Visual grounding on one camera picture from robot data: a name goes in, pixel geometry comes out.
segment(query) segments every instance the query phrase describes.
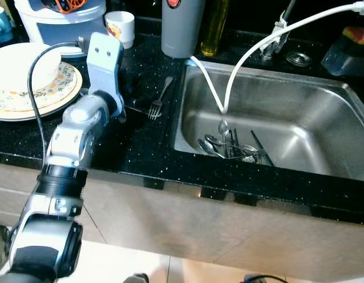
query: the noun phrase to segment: yellow liquid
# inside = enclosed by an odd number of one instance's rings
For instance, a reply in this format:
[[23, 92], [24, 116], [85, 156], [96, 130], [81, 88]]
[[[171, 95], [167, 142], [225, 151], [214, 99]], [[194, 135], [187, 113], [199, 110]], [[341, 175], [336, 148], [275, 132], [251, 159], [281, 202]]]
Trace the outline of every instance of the yellow liquid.
[[213, 0], [208, 21], [204, 27], [203, 40], [200, 44], [205, 56], [215, 56], [219, 50], [219, 42], [224, 30], [230, 0]]

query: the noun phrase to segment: black cable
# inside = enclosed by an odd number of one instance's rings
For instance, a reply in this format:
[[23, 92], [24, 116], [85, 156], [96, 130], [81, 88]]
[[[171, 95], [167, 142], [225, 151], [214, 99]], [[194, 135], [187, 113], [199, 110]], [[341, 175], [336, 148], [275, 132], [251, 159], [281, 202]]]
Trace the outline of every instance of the black cable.
[[288, 283], [288, 282], [287, 282], [287, 281], [285, 281], [284, 279], [281, 279], [281, 278], [276, 277], [276, 276], [274, 276], [274, 275], [268, 275], [268, 274], [264, 274], [264, 275], [255, 275], [255, 276], [252, 276], [252, 277], [250, 277], [250, 278], [246, 279], [244, 282], [245, 282], [245, 283], [248, 283], [248, 282], [252, 282], [252, 281], [254, 281], [254, 280], [256, 280], [256, 279], [261, 279], [261, 278], [272, 278], [272, 279], [278, 280], [278, 281], [280, 281], [280, 282], [282, 282], [282, 283]]
[[30, 101], [31, 101], [31, 105], [33, 107], [33, 111], [35, 114], [35, 119], [37, 120], [37, 125], [39, 128], [39, 133], [41, 134], [41, 139], [42, 139], [42, 149], [43, 149], [43, 158], [42, 158], [42, 165], [44, 165], [45, 163], [45, 159], [46, 159], [46, 140], [45, 140], [45, 135], [43, 132], [43, 126], [42, 126], [42, 121], [41, 121], [41, 115], [39, 114], [39, 110], [37, 107], [37, 104], [35, 102], [35, 97], [34, 97], [34, 93], [33, 93], [33, 86], [32, 86], [32, 76], [33, 76], [33, 71], [35, 68], [35, 65], [37, 64], [37, 62], [39, 61], [39, 59], [41, 59], [41, 57], [43, 55], [45, 55], [48, 51], [53, 50], [55, 48], [59, 48], [59, 47], [64, 47], [64, 46], [78, 46], [78, 42], [62, 42], [62, 43], [57, 43], [55, 45], [52, 45], [50, 47], [48, 47], [47, 49], [43, 50], [40, 55], [38, 55], [36, 57], [36, 59], [34, 59], [32, 65], [30, 66], [29, 69], [29, 73], [28, 73], [28, 93], [29, 93], [29, 97], [30, 97]]

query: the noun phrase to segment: metal utensil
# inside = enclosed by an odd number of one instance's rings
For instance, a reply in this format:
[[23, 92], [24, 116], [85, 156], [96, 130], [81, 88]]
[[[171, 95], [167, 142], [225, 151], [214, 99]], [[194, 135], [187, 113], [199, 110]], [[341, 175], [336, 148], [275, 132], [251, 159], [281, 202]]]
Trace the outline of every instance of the metal utensil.
[[233, 133], [234, 133], [234, 145], [235, 146], [240, 146], [239, 138], [237, 136], [237, 129], [236, 128], [233, 129]]
[[248, 144], [244, 144], [241, 146], [234, 146], [230, 143], [223, 143], [222, 141], [218, 140], [217, 138], [215, 138], [214, 136], [212, 136], [210, 134], [204, 135], [204, 138], [211, 144], [215, 144], [216, 146], [226, 145], [226, 146], [232, 147], [234, 149], [238, 149], [242, 152], [245, 152], [246, 155], [258, 155], [258, 156], [264, 155], [263, 151], [259, 151], [255, 147], [249, 146]]
[[217, 151], [217, 149], [213, 146], [213, 144], [211, 144], [207, 140], [198, 139], [198, 145], [205, 153], [221, 157], [222, 159], [242, 159], [245, 157], [244, 155], [232, 156], [232, 157], [223, 156], [221, 153]]
[[256, 159], [252, 155], [241, 158], [241, 161], [249, 163], [257, 163]]
[[149, 108], [149, 112], [148, 112], [149, 119], [156, 120], [156, 118], [157, 118], [158, 114], [160, 113], [161, 108], [163, 106], [163, 102], [161, 101], [161, 99], [163, 99], [166, 89], [168, 88], [168, 86], [170, 86], [172, 80], [173, 80], [173, 77], [166, 77], [165, 83], [164, 83], [164, 88], [160, 94], [160, 97], [158, 99], [152, 101], [152, 103], [151, 103], [151, 107]]
[[221, 120], [219, 122], [219, 126], [217, 128], [217, 130], [219, 131], [219, 133], [221, 134], [221, 136], [223, 137], [223, 142], [224, 142], [224, 154], [227, 157], [230, 157], [230, 151], [226, 146], [226, 143], [229, 143], [229, 126], [228, 126], [228, 122], [226, 122], [225, 120]]
[[[125, 105], [124, 106], [126, 109], [132, 109], [132, 110], [134, 110], [134, 111], [136, 111], [136, 112], [139, 112], [139, 113], [143, 113], [143, 114], [145, 114], [145, 115], [148, 115], [148, 110], [147, 109], [140, 109], [140, 108], [135, 108], [135, 107], [131, 107], [131, 106], [128, 106], [128, 105]], [[158, 115], [157, 115], [157, 117], [156, 118], [159, 118], [159, 117], [161, 117], [163, 114], [160, 112]]]
[[233, 136], [233, 130], [229, 130], [229, 140], [230, 140], [230, 146], [229, 146], [230, 154], [237, 155], [238, 151], [241, 151], [241, 150], [236, 148], [239, 146], [236, 146], [236, 140], [234, 139], [234, 136]]
[[268, 155], [266, 149], [262, 146], [262, 144], [260, 143], [260, 140], [257, 138], [257, 136], [255, 135], [254, 131], [251, 130], [250, 131], [255, 139], [255, 142], [258, 144], [260, 150], [264, 150], [264, 156], [266, 157], [267, 161], [271, 164], [272, 167], [275, 167], [274, 163], [272, 162], [270, 156]]

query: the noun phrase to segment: sponge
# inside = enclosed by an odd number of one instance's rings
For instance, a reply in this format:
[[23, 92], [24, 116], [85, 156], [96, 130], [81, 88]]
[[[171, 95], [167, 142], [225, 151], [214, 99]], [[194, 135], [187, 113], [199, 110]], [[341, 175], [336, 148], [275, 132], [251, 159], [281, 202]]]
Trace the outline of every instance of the sponge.
[[364, 28], [361, 27], [346, 27], [342, 34], [353, 42], [364, 45]]

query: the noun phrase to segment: faucet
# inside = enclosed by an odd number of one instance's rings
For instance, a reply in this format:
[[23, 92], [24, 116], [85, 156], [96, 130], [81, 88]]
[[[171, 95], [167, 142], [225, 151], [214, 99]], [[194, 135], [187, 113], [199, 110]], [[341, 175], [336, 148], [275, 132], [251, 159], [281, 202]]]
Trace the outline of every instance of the faucet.
[[[285, 11], [283, 11], [283, 13], [281, 14], [279, 21], [275, 22], [275, 27], [274, 27], [272, 33], [287, 26], [287, 19], [290, 15], [295, 3], [296, 3], [296, 0], [291, 0], [289, 2], [287, 9]], [[261, 58], [265, 61], [271, 60], [272, 55], [274, 53], [280, 52], [284, 43], [287, 41], [288, 35], [289, 35], [289, 32], [283, 34], [281, 37], [275, 38], [272, 42], [268, 42], [268, 43], [262, 45], [259, 48], [261, 50], [261, 53], [260, 53]]]

